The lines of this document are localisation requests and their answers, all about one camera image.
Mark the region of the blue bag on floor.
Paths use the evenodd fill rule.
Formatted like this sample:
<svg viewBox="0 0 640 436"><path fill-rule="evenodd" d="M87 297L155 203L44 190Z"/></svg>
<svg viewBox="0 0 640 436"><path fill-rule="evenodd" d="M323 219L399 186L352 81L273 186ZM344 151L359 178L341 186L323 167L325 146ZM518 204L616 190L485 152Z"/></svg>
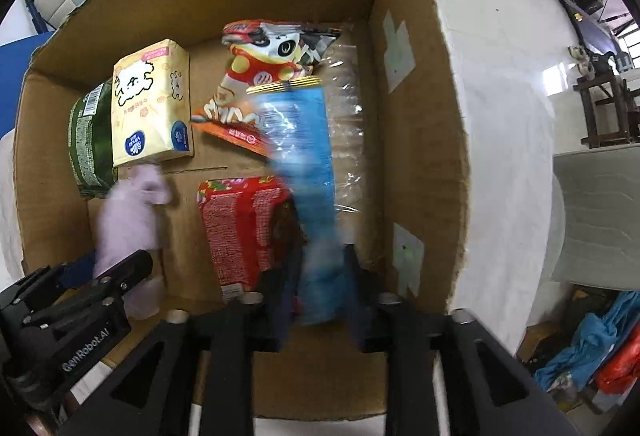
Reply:
<svg viewBox="0 0 640 436"><path fill-rule="evenodd" d="M546 392L562 375L569 374L577 390L583 390L598 368L639 321L639 292L620 292L602 317L589 313L579 323L570 345L534 373Z"/></svg>

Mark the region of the black speaker box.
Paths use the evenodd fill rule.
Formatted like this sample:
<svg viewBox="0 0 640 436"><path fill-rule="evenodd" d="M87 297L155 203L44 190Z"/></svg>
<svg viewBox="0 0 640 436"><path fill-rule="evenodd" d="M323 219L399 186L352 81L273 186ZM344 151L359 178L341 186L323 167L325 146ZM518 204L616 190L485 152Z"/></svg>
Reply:
<svg viewBox="0 0 640 436"><path fill-rule="evenodd" d="M574 0L575 4L588 15L592 15L600 11L603 7L603 0Z"/></svg>

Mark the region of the blue snack packet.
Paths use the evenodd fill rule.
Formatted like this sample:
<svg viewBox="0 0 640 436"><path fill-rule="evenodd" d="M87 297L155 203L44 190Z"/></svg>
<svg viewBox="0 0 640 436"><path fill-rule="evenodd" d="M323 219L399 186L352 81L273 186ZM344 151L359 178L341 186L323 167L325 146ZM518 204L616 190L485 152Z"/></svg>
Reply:
<svg viewBox="0 0 640 436"><path fill-rule="evenodd" d="M343 244L337 232L335 187L326 102L320 79L253 86L274 172L292 191L306 238L298 282L304 325L326 323L344 307Z"/></svg>

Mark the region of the dark wooden chair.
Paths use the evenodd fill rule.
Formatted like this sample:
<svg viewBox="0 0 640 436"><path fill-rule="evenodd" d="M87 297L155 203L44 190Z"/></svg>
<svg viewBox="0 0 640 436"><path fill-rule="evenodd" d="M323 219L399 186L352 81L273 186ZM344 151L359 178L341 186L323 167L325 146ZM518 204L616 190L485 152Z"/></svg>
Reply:
<svg viewBox="0 0 640 436"><path fill-rule="evenodd" d="M579 95L586 123L580 142L589 149L639 143L639 90L609 70L596 78L578 79L573 90Z"/></svg>

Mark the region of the open cardboard box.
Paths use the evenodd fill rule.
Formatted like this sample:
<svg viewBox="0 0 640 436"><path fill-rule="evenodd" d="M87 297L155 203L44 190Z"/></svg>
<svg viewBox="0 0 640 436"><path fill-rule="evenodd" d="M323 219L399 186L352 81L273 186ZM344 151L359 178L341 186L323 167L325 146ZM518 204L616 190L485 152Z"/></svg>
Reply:
<svg viewBox="0 0 640 436"><path fill-rule="evenodd" d="M470 156L461 93L436 0L89 0L35 54L23 82L14 143L14 184L28 269L76 259L93 245L90 205L67 153L70 109L129 54L170 39L190 55L190 102L204 115L192 156L166 163L165 306L198 312L222 303L196 189L207 178L262 174L258 115L220 42L242 19L352 25L360 55L371 188L356 216L363 262L397 288L399 235L424 245L408 300L440 314L463 261Z"/></svg>

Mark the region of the blue foam mat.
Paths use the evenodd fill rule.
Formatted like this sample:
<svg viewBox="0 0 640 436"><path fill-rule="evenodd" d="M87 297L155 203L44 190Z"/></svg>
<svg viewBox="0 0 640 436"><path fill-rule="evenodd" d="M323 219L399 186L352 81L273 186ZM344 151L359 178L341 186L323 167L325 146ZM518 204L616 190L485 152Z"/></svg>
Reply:
<svg viewBox="0 0 640 436"><path fill-rule="evenodd" d="M51 32L45 32L1 46L0 137L14 128L22 81L32 53L51 36Z"/></svg>

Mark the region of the orange cat snack bag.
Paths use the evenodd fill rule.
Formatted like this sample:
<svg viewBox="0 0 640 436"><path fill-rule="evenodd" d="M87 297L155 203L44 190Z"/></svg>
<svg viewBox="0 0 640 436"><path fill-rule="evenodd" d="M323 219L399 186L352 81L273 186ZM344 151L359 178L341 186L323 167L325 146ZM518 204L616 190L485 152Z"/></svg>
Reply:
<svg viewBox="0 0 640 436"><path fill-rule="evenodd" d="M260 127L262 111L254 102L260 90L288 90L292 82L314 74L326 50L342 34L337 27L301 22L244 19L222 30L230 62L212 97L192 113L200 131L266 156Z"/></svg>

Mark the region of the yellow tissue pack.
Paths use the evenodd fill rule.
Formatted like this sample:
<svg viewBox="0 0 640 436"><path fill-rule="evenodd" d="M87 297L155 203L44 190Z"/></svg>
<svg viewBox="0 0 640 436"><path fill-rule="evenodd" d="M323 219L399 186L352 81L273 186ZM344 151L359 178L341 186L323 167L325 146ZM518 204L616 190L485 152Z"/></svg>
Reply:
<svg viewBox="0 0 640 436"><path fill-rule="evenodd" d="M112 154L116 167L193 153L190 57L165 39L114 65Z"/></svg>

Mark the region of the green snack bag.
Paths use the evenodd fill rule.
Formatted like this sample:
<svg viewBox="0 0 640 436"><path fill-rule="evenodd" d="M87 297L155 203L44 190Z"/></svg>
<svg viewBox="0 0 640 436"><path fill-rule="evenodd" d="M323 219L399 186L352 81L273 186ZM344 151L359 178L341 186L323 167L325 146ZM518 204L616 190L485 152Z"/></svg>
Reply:
<svg viewBox="0 0 640 436"><path fill-rule="evenodd" d="M67 151L80 195L105 198L118 178L112 147L112 80L80 97L70 111Z"/></svg>

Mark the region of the red snack bag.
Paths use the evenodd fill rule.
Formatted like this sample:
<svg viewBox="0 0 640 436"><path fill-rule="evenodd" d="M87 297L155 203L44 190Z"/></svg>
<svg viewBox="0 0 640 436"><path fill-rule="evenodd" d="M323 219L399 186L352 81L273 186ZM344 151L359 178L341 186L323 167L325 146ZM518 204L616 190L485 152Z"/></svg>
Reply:
<svg viewBox="0 0 640 436"><path fill-rule="evenodd" d="M254 290L273 267L272 217L290 198L274 175L206 179L198 185L196 202L226 303Z"/></svg>

